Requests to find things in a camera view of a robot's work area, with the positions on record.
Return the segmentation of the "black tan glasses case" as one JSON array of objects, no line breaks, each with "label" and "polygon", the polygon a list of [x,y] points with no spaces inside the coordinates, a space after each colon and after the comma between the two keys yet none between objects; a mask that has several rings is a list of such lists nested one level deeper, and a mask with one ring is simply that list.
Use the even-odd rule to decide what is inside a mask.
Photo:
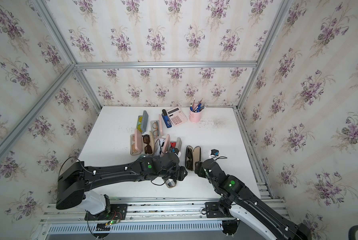
[{"label": "black tan glasses case", "polygon": [[195,163],[201,161],[201,155],[202,155],[202,149],[200,146],[196,146],[195,148],[193,148],[193,158],[194,158],[193,172],[195,171]]}]

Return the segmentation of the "pink case white glasses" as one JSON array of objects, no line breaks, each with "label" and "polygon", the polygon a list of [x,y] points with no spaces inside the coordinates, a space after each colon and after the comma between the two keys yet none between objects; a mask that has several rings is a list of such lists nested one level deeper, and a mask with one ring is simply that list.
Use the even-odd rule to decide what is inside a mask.
[{"label": "pink case white glasses", "polygon": [[168,150],[169,150],[170,142],[171,142],[171,140],[170,140],[170,135],[167,134],[167,135],[165,135],[165,136],[163,136],[163,137],[159,137],[159,138],[162,138],[162,139],[165,140],[165,143],[164,143],[164,145],[163,145],[163,154],[162,154],[162,156],[163,156],[163,155],[164,155],[165,153],[167,153]]}]

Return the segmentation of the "plaid glasses case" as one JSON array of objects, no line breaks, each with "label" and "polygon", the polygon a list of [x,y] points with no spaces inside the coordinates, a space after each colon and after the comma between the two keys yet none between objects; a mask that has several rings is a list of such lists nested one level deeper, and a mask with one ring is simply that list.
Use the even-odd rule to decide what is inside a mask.
[{"label": "plaid glasses case", "polygon": [[166,179],[165,180],[165,185],[166,185],[167,188],[171,189],[171,188],[174,188],[177,185],[177,181],[172,180],[172,179]]}]

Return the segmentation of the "grey glasses case red glasses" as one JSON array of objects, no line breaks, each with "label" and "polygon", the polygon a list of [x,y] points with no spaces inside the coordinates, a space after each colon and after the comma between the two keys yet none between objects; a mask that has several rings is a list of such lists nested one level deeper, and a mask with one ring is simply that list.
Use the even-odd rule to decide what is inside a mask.
[{"label": "grey glasses case red glasses", "polygon": [[175,153],[178,157],[180,157],[180,156],[181,156],[181,147],[182,147],[182,140],[181,140],[181,138],[177,138],[176,141],[171,141],[171,142],[176,142],[176,148],[173,149],[173,150],[171,150],[171,149],[169,148],[169,152]]}]

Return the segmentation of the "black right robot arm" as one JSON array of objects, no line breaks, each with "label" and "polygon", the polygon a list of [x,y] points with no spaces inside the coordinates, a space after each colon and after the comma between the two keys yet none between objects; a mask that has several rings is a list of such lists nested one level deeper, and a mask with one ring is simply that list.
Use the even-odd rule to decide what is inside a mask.
[{"label": "black right robot arm", "polygon": [[311,230],[303,223],[282,217],[258,198],[241,180],[227,175],[214,159],[195,164],[195,173],[212,184],[221,196],[218,201],[222,215],[244,222],[266,240],[311,240]]}]

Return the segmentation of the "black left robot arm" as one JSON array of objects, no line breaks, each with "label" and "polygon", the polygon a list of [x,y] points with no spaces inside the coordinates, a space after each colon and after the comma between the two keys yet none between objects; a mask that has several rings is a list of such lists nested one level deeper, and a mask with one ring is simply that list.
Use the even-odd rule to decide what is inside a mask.
[{"label": "black left robot arm", "polygon": [[156,178],[183,181],[188,172],[179,163],[175,153],[162,157],[140,156],[128,164],[107,167],[85,166],[85,162],[77,161],[58,177],[56,208],[77,207],[88,199],[86,192],[111,184],[153,181]]}]

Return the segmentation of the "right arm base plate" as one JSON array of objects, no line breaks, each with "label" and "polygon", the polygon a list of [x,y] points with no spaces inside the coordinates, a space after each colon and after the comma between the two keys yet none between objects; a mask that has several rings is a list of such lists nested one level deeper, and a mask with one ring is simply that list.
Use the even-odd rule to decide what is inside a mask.
[{"label": "right arm base plate", "polygon": [[206,202],[205,207],[201,210],[201,213],[210,219],[233,217],[228,209],[220,207],[219,202]]}]

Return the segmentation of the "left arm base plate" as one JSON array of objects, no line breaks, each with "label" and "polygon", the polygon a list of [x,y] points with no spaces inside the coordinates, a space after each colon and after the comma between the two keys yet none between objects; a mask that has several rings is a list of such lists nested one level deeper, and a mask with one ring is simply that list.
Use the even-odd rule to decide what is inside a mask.
[{"label": "left arm base plate", "polygon": [[125,220],[127,214],[127,204],[110,204],[109,209],[105,209],[102,213],[92,215],[86,214],[85,221],[120,221]]}]

